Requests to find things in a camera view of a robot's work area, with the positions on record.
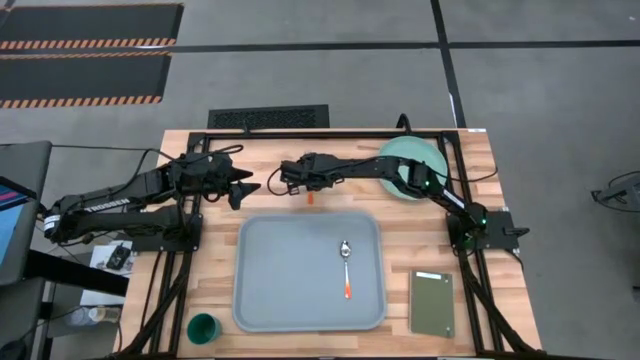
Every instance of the small electronic device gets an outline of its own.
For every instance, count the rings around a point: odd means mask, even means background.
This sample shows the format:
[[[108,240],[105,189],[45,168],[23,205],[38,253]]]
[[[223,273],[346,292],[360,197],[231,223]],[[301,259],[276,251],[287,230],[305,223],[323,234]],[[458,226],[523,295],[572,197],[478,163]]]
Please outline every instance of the small electronic device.
[[[131,255],[131,249],[122,246],[122,244],[116,246],[107,261],[107,269],[120,270],[127,262],[127,259]]]

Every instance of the light green bowl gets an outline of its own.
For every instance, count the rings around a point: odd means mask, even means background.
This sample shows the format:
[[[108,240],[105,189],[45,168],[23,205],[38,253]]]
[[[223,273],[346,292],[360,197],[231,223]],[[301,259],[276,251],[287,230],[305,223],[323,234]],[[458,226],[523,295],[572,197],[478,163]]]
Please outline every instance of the light green bowl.
[[[424,161],[425,164],[427,164],[438,173],[448,175],[449,169],[447,169],[447,161],[444,159],[444,156],[442,156],[442,153],[440,153],[440,150],[419,137],[399,136],[397,138],[393,138],[391,141],[382,146],[382,148],[380,149],[380,156],[400,156],[407,159],[414,159],[420,162]],[[398,169],[398,172],[400,172],[400,176],[402,176],[402,179],[405,181],[409,177],[409,168],[406,166],[400,167],[400,169]],[[438,180],[441,184],[444,185],[444,183],[447,181],[447,178],[438,175]],[[399,197],[400,199],[420,200],[401,193],[391,183],[391,181],[380,180],[380,182],[388,192]]]

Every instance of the water bottle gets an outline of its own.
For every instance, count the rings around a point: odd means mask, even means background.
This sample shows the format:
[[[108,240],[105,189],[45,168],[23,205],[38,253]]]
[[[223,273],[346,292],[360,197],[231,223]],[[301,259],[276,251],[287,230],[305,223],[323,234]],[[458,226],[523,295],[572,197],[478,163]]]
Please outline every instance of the water bottle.
[[[93,326],[98,322],[89,316],[90,308],[80,307],[74,312],[65,316],[64,320],[69,326]]]
[[[117,307],[94,307],[89,310],[89,317],[95,322],[117,323],[120,320],[120,308]]]

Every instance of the monitor screen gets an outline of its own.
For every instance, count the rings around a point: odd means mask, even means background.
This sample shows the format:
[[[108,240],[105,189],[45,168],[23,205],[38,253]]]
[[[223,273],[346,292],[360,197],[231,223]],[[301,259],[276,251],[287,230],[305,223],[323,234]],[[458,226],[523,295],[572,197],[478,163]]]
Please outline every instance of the monitor screen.
[[[14,206],[11,209],[0,211],[0,265],[4,261],[21,212],[22,206]]]
[[[35,194],[19,184],[0,176],[0,211],[22,205],[35,198]]]
[[[0,209],[8,209],[24,204],[29,197],[4,185],[0,185]]]

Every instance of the green notebook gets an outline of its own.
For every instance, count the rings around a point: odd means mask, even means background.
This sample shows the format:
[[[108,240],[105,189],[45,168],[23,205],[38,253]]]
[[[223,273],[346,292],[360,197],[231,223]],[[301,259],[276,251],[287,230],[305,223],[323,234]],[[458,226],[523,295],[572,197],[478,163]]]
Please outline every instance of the green notebook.
[[[411,271],[409,289],[411,332],[454,337],[451,274]]]

